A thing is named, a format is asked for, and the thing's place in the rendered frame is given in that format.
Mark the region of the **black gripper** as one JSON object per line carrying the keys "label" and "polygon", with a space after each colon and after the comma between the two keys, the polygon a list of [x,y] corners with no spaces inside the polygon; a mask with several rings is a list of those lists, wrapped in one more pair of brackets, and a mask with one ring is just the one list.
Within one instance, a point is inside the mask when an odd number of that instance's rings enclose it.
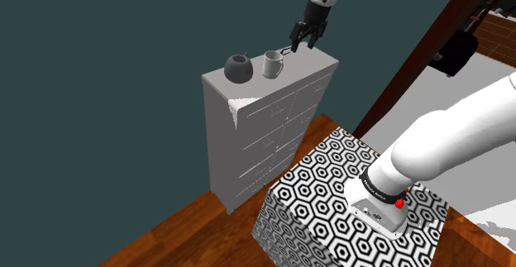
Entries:
{"label": "black gripper", "polygon": [[303,14],[303,21],[296,21],[289,35],[291,40],[290,50],[296,52],[299,43],[306,36],[305,32],[310,34],[307,47],[312,49],[319,38],[323,36],[327,27],[327,17],[331,11],[330,7],[324,7],[312,0],[308,0],[307,6]]}

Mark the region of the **white mug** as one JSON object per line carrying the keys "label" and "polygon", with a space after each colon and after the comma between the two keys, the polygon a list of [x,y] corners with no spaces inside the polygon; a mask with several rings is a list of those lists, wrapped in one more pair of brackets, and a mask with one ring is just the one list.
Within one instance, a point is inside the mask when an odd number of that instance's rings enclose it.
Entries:
{"label": "white mug", "polygon": [[279,76],[284,67],[284,57],[280,52],[268,50],[264,53],[262,75],[268,79]]}

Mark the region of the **dark grey round vase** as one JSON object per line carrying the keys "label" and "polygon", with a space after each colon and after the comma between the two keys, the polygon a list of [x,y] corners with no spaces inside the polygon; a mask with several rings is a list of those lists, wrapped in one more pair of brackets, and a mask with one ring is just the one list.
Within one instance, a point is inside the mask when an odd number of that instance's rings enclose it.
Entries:
{"label": "dark grey round vase", "polygon": [[254,73],[248,53],[231,55],[224,66],[225,77],[233,83],[246,83]]}

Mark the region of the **grey chest of drawers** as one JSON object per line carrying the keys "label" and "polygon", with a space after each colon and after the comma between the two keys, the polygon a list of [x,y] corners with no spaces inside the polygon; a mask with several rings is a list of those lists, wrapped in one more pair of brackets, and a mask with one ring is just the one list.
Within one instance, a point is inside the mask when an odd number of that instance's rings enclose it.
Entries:
{"label": "grey chest of drawers", "polygon": [[305,44],[283,57],[275,79],[262,75],[262,55],[246,83],[222,69],[202,77],[210,189],[228,213],[291,164],[339,64]]}

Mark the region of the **black rounded bag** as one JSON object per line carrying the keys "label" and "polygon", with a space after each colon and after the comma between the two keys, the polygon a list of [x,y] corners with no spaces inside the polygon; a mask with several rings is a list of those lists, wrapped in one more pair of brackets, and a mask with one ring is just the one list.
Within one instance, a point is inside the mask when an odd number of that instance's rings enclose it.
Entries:
{"label": "black rounded bag", "polygon": [[467,64],[478,45],[479,42],[473,34],[457,30],[428,65],[449,77],[454,77]]}

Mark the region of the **black white patterned robot stand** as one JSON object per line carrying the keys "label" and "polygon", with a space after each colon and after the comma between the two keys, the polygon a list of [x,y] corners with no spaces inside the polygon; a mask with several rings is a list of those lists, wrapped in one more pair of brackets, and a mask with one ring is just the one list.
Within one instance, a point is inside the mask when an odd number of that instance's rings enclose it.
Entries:
{"label": "black white patterned robot stand", "polygon": [[379,154],[338,127],[268,190],[252,235],[276,267],[431,267],[449,205],[408,189],[406,232],[391,241],[350,214],[344,183]]}

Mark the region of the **dark brown wooden post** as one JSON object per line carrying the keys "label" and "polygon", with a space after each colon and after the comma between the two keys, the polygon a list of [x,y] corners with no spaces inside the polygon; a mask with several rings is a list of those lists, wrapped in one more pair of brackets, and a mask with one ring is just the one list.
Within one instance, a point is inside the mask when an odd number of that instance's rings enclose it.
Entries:
{"label": "dark brown wooden post", "polygon": [[499,1],[450,0],[353,131],[353,135],[363,137],[398,102],[452,35],[457,30],[474,35],[485,16]]}

